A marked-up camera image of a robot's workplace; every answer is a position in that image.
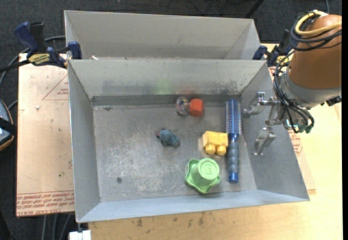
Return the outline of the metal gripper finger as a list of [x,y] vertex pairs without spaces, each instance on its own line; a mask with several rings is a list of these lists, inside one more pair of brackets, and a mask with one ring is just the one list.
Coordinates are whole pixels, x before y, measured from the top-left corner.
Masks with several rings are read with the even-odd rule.
[[243,109],[243,117],[249,118],[250,116],[258,115],[262,113],[266,107],[270,108],[268,119],[279,119],[278,111],[280,108],[280,101],[275,96],[266,99],[266,93],[258,91],[248,103],[248,106]]
[[269,147],[276,137],[277,136],[272,127],[262,128],[254,142],[254,155],[263,155],[264,149]]

